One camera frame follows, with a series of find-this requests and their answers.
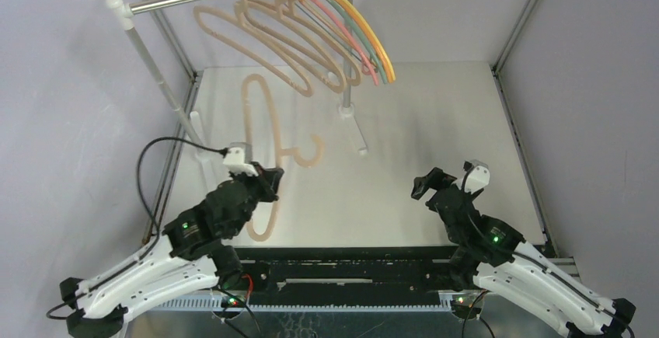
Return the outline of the orange wire hanger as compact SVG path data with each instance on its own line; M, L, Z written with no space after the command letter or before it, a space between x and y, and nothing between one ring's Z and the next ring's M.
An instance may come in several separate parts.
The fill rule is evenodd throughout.
M391 84L396 80L396 73L385 48L378 39L366 18L348 0L326 0L346 20L344 23L349 44L358 52L362 62L362 71L373 77L374 83L380 81Z

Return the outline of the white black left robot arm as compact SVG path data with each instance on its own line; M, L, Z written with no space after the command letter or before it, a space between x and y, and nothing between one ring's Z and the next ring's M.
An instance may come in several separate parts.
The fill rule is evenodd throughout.
M204 199L182 211L159 236L108 271L60 283L72 337L112 337L149 309L181 295L222 286L237 287L241 262L228 244L251 220L260 203L278 201L280 167L251 162Z

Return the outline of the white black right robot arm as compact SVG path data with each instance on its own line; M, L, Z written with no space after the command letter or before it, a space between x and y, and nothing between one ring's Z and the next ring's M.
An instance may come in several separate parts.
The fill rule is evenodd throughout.
M636 306L625 298L606 298L584 286L545 257L507 222L481 214L476 198L490 184L487 165L467 161L461 177L434 167L413 181L410 196L444 224L456 244L440 275L455 291L477 287L501 296L542 320L562 337L633 336Z

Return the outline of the pink wire hanger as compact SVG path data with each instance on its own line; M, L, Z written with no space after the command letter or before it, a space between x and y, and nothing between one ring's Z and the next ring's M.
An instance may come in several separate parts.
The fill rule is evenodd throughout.
M350 46L346 36L343 35L346 20L331 4L326 0L289 0L288 8L291 9L293 5L296 5L311 21L321 27L328 36L332 37L342 47L343 51L351 55L350 58L345 60L346 68L344 69L348 85L359 85L362 75L371 77L362 71L362 62L358 57L358 52Z

